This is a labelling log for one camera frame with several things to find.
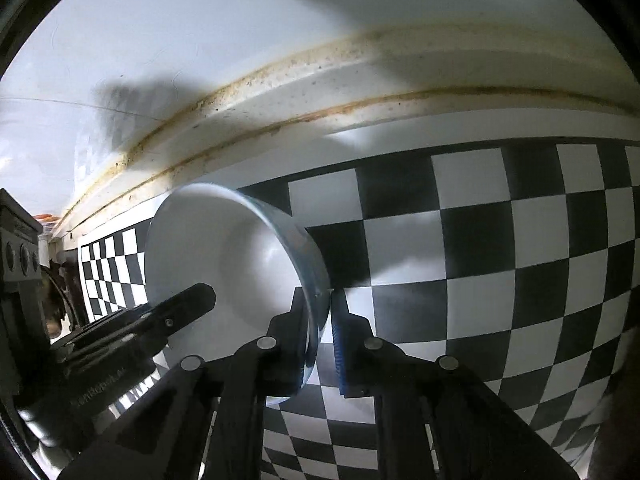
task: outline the checkerboard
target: checkerboard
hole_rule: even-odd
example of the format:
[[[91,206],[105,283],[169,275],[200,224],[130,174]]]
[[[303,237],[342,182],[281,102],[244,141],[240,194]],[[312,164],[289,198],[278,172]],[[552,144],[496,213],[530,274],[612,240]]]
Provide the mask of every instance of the checkerboard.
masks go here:
[[[574,462],[607,415],[640,319],[640,147],[630,144],[424,148],[241,191],[307,229],[375,335],[421,358],[456,356]],[[96,316],[129,306],[111,295],[107,268],[143,290],[144,243],[127,252],[124,232],[146,230],[114,234],[113,250],[109,237],[80,249]],[[140,276],[123,282],[117,257]],[[263,478],[378,477],[372,399],[339,395],[330,326],[308,384],[264,423]]]

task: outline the silver screw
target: silver screw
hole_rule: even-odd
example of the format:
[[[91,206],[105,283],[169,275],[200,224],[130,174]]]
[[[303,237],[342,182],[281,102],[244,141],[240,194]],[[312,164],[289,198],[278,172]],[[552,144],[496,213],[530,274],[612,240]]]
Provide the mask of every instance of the silver screw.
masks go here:
[[[364,341],[364,348],[367,350],[380,350],[383,343],[384,342],[379,337],[369,337]]]
[[[202,365],[202,359],[197,355],[187,355],[182,361],[180,361],[180,367],[186,372],[193,372]]]
[[[260,339],[258,339],[258,342],[257,342],[258,348],[260,350],[269,350],[274,346],[276,346],[277,344],[278,342],[276,341],[276,338],[271,337],[270,335],[261,337]]]
[[[453,357],[453,355],[442,356],[438,361],[438,364],[443,370],[455,370],[460,366],[460,363],[455,357]]]

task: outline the checkered mat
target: checkered mat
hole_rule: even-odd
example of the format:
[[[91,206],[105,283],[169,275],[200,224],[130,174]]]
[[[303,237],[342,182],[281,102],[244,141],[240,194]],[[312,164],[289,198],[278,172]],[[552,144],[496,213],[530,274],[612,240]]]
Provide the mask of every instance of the checkered mat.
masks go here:
[[[350,311],[473,369],[569,462],[604,420],[640,319],[640,148],[502,140],[374,156],[241,189],[292,214]],[[83,246],[92,316],[146,301],[147,222]],[[338,393],[330,326],[264,415],[264,478],[377,478],[371,399]]]

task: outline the round hole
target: round hole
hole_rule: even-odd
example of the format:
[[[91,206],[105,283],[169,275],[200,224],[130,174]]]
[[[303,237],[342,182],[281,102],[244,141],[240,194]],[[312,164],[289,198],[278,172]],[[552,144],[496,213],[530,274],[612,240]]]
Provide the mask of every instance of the round hole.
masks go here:
[[[26,276],[27,272],[29,272],[29,251],[24,245],[20,246],[20,268]]]
[[[6,246],[4,247],[4,257],[6,259],[6,265],[9,268],[9,270],[14,270],[15,252],[14,252],[14,248],[11,247],[11,244],[9,242],[7,242]]]

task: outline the black and white checkered surface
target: black and white checkered surface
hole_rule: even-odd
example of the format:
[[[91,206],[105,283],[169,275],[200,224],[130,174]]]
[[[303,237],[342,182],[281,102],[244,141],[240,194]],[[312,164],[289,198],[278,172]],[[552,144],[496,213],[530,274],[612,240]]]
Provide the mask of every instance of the black and white checkered surface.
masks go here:
[[[460,144],[241,190],[307,228],[374,334],[455,355],[566,460],[581,456],[640,319],[640,147]],[[144,226],[80,249],[95,316],[146,299]],[[330,326],[308,384],[264,423],[263,478],[378,477],[372,399],[339,395]]]

